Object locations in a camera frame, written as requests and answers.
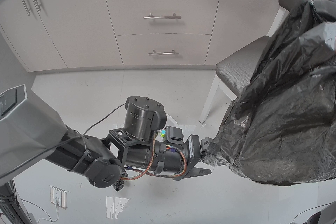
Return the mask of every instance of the black garbage bag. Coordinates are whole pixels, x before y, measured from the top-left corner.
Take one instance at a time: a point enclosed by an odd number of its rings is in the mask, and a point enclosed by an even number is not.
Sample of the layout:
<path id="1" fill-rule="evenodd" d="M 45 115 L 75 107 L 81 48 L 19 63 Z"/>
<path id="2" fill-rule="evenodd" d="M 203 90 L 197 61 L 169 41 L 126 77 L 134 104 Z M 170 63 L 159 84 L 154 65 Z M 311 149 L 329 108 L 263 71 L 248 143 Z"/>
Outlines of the black garbage bag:
<path id="1" fill-rule="evenodd" d="M 281 186 L 336 177 L 336 22 L 302 0 L 230 104 L 204 163 Z"/>

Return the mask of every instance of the chair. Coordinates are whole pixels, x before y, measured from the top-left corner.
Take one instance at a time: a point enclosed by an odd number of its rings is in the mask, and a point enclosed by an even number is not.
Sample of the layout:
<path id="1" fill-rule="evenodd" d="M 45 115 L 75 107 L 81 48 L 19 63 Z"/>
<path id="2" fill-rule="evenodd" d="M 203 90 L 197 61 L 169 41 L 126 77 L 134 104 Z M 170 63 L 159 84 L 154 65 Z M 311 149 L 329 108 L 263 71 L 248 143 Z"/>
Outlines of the chair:
<path id="1" fill-rule="evenodd" d="M 217 88 L 231 100 L 241 95 L 243 88 L 250 83 L 258 60 L 270 37 L 283 21 L 286 11 L 290 11 L 300 0 L 279 0 L 279 10 L 266 36 L 260 37 L 226 59 L 216 64 L 216 75 L 205 102 L 199 121 L 208 117 Z"/>

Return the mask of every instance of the outlet cover plate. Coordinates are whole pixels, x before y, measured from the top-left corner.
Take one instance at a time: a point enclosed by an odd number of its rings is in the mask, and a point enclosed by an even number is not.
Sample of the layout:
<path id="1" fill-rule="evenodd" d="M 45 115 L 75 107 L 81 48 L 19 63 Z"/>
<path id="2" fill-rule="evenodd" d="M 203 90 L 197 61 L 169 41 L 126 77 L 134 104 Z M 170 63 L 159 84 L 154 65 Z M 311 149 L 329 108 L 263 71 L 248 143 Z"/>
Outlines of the outlet cover plate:
<path id="1" fill-rule="evenodd" d="M 67 192 L 63 189 L 50 186 L 50 202 L 54 205 L 55 199 L 58 199 L 58 206 L 67 208 Z"/>

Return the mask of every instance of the gray wall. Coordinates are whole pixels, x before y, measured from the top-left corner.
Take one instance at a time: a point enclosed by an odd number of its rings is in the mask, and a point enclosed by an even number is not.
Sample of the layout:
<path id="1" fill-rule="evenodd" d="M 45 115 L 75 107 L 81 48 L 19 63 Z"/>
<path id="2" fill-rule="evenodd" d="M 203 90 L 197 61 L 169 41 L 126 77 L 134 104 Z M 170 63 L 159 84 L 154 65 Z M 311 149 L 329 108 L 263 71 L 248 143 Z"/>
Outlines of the gray wall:
<path id="1" fill-rule="evenodd" d="M 28 73 L 0 34 L 0 93 L 22 84 L 31 88 L 36 74 Z"/>

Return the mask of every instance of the chair seat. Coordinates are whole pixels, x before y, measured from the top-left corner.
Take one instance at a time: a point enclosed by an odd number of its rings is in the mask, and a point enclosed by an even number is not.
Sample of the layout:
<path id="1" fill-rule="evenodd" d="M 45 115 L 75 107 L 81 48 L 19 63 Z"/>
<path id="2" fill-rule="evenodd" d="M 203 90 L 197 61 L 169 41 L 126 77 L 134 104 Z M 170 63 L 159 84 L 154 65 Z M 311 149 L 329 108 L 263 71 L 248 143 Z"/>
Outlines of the chair seat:
<path id="1" fill-rule="evenodd" d="M 270 37 L 263 36 L 216 64 L 217 76 L 236 96 L 250 83 L 258 60 Z"/>

